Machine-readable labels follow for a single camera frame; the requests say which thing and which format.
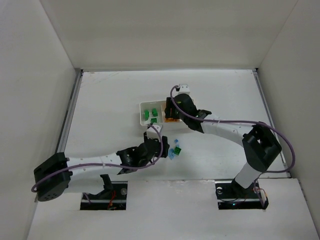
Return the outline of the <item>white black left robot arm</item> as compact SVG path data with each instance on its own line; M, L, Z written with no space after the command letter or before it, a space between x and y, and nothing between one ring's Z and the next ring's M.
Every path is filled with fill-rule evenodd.
M168 156L169 148L166 136L145 132L139 146L107 155L77 158L56 152L34 169L31 191L37 194L39 202L51 201L67 192L99 195L109 190L109 176L150 168Z

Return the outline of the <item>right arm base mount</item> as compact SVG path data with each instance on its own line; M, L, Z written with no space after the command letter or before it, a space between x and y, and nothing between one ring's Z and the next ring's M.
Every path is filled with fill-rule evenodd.
M256 180L244 189L233 180L215 182L215 194L219 210L266 210L269 199Z

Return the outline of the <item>light blue lego plate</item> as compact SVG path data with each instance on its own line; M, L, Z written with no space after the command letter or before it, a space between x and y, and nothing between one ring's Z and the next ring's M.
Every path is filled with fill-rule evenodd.
M169 150L168 150L168 157L169 157L169 159L170 160L173 160L174 158L175 158L175 153L174 153L174 149L173 148L170 148Z

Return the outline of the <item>green lego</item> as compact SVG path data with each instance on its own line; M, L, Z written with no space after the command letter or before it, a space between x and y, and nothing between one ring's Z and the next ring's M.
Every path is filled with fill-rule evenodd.
M158 116L158 111L157 111L156 108L153 108L153 109L151 110L151 113L152 113L152 116L153 116L153 117L157 117L157 116Z

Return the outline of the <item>green square lego brick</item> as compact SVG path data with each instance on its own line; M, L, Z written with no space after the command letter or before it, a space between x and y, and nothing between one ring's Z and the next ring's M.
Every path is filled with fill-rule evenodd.
M158 123L158 119L157 119L156 117L151 118L151 119L150 119L150 123L151 123L151 124L157 124L157 123Z

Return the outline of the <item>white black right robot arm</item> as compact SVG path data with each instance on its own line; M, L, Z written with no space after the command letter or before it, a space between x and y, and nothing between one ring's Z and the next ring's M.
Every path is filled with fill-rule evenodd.
M232 180L235 191L244 191L265 173L282 151L282 147L270 129L261 124L243 125L222 123L219 117L212 122L205 120L210 111L197 109L186 93L166 98L165 117L179 119L193 131L211 134L234 142L244 149L246 163Z

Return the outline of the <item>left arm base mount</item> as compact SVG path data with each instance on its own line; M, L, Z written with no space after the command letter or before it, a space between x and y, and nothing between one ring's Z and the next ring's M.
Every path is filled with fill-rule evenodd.
M124 211L127 208L127 181L111 181L108 174L100 175L102 190L97 194L83 193L81 211Z

